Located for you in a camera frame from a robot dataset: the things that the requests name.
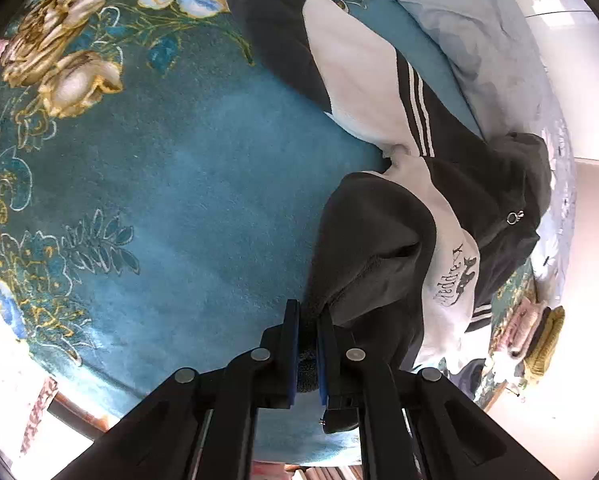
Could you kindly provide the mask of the light blue quilt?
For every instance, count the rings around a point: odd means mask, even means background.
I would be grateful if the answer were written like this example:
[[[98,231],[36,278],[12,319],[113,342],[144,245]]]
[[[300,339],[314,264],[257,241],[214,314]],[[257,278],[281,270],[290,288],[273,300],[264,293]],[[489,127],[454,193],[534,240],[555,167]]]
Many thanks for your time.
[[[575,162],[569,130],[538,44],[516,0],[397,0],[441,48],[486,139],[541,136],[550,205],[531,254],[537,297],[563,301],[574,234]]]

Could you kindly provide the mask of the teal floral blanket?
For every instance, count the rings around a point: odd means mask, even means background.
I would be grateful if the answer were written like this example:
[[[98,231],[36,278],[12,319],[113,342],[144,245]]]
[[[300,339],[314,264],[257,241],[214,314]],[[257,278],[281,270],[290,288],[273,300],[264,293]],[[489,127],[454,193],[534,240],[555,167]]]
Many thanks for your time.
[[[482,140],[437,44],[396,0],[332,0]],[[325,205],[391,162],[264,65],[228,0],[29,0],[0,58],[0,315],[60,391],[127,415],[175,370],[220,370],[301,302],[298,396],[254,455],[357,462],[324,415],[303,318]]]

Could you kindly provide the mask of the yellow knitted item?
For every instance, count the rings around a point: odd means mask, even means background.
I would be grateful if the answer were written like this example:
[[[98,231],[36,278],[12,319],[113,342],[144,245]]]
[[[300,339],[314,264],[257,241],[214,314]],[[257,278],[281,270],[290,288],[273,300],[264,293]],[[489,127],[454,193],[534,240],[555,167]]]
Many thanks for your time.
[[[565,310],[562,306],[548,309],[542,317],[540,327],[524,359],[524,379],[528,384],[537,384],[549,370],[564,321]]]

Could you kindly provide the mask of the black and white fleece jacket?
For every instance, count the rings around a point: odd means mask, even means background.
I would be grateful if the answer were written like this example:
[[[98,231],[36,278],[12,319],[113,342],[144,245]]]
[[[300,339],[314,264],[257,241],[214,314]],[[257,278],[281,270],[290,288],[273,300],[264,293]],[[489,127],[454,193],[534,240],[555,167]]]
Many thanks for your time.
[[[228,0],[272,73],[379,148],[325,205],[303,318],[322,313],[393,370],[438,362],[490,321],[550,203],[532,133],[482,140],[387,40],[332,0]]]

